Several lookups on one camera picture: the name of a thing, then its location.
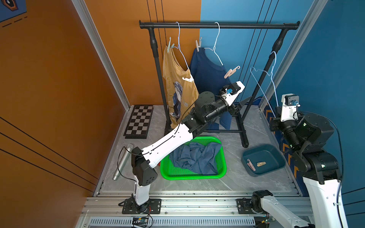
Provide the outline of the light pink clothespin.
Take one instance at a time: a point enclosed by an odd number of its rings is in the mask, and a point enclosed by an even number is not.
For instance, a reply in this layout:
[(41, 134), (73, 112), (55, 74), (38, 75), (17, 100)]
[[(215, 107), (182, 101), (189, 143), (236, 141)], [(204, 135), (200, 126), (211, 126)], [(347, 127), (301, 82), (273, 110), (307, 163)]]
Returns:
[(227, 73), (224, 75), (224, 78), (225, 79), (227, 79), (227, 78), (229, 78), (231, 75), (233, 75), (237, 70), (239, 70), (240, 69), (240, 66), (237, 66), (237, 67), (235, 67), (234, 69), (229, 69), (228, 71), (227, 71)]

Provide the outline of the light blue hanger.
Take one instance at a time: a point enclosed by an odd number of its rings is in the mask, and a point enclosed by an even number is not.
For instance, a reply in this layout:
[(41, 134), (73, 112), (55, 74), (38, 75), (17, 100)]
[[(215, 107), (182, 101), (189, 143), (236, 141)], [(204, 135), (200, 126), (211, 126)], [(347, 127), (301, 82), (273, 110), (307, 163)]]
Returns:
[(257, 85), (259, 86), (259, 89), (261, 90), (261, 92), (263, 93), (263, 97), (265, 98), (265, 100), (267, 101), (267, 103), (269, 104), (269, 108), (271, 110), (271, 112), (273, 113), (274, 117), (276, 118), (276, 113), (273, 111), (273, 108), (271, 107), (270, 105), (270, 102), (269, 102), (269, 99), (266, 97), (263, 89), (261, 88), (261, 86), (259, 85), (258, 83), (258, 80), (256, 79), (255, 75), (253, 74), (253, 70), (255, 72), (258, 72), (258, 71), (261, 71), (264, 73), (265, 76), (269, 76), (270, 77), (270, 80), (271, 80), (271, 83), (273, 85), (273, 88), (274, 88), (274, 95), (275, 95), (275, 99), (276, 99), (276, 107), (279, 108), (279, 102), (278, 102), (278, 96), (277, 96), (277, 92), (276, 92), (276, 86), (275, 86), (275, 83), (273, 81), (273, 70), (275, 68), (275, 65), (276, 65), (276, 62), (277, 62), (277, 52), (276, 51), (272, 51), (271, 54), (274, 54), (274, 64), (273, 66), (269, 69), (269, 72), (267, 70), (257, 70), (255, 67), (251, 66), (250, 68), (250, 73), (251, 75), (254, 77)]

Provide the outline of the navy blue t-shirt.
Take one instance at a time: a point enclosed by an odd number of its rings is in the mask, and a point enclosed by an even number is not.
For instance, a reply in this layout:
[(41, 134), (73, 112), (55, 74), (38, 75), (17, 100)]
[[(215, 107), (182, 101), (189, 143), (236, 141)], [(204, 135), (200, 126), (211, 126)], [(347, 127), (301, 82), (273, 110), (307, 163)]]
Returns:
[(194, 50), (190, 70), (198, 92), (212, 92), (216, 101), (221, 100), (220, 90), (232, 83), (228, 78), (224, 78), (227, 73), (225, 67), (210, 61), (204, 48)]

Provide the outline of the cream yellow clothespin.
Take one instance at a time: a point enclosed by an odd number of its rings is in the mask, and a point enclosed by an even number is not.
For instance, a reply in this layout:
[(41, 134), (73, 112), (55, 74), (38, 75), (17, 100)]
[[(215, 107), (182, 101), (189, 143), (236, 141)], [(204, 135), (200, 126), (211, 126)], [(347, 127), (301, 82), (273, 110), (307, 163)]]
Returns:
[(257, 163), (257, 167), (261, 167), (261, 166), (263, 166), (263, 165), (265, 165), (265, 164), (266, 164), (266, 162), (265, 162), (265, 161), (258, 162), (258, 163)]

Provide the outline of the salmon pink clothespin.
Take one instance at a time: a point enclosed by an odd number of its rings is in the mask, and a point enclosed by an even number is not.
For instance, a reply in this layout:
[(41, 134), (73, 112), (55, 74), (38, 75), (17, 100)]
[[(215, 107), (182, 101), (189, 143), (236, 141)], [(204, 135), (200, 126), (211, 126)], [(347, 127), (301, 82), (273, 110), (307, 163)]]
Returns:
[(248, 163), (247, 163), (247, 165), (248, 165), (248, 167), (250, 167), (251, 168), (251, 170), (254, 172), (254, 171), (256, 171), (256, 169), (255, 169), (255, 166), (253, 165), (253, 163), (250, 161), (250, 159), (247, 159), (247, 161), (248, 161)]

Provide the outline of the light blue t-shirt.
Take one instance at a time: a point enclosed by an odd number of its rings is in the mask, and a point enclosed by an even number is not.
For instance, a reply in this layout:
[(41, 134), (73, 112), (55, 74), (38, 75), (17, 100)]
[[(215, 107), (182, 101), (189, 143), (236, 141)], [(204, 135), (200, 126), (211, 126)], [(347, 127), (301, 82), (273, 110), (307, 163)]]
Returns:
[(170, 153), (169, 159), (178, 168), (187, 169), (201, 175), (217, 175), (218, 168), (215, 160), (221, 150), (221, 144), (210, 142), (202, 145), (192, 142), (181, 145)]

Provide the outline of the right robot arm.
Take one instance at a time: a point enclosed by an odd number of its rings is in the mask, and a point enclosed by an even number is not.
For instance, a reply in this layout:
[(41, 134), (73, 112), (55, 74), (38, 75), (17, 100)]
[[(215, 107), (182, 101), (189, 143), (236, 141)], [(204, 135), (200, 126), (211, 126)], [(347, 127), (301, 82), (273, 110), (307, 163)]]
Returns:
[(267, 190), (253, 193), (252, 211), (271, 215), (284, 228), (348, 227), (341, 198), (343, 175), (335, 156), (323, 148), (335, 131), (330, 121), (321, 115), (307, 113), (299, 115), (297, 120), (274, 118), (270, 130), (281, 131), (289, 143), (298, 169), (303, 173), (315, 222), (299, 218)]

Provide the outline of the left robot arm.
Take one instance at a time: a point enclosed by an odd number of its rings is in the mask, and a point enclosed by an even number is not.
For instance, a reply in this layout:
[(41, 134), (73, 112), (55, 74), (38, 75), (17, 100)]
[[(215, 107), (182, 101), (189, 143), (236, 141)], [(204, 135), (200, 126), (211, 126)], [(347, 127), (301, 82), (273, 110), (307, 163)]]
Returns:
[(137, 209), (144, 211), (147, 207), (150, 184), (158, 177), (155, 171), (158, 163), (173, 150), (203, 133), (222, 113), (238, 114), (240, 109), (233, 103), (242, 91), (228, 87), (220, 91), (219, 97), (209, 91), (199, 94), (190, 113), (174, 130), (143, 149), (135, 147), (132, 150), (131, 166), (136, 181), (132, 199)]

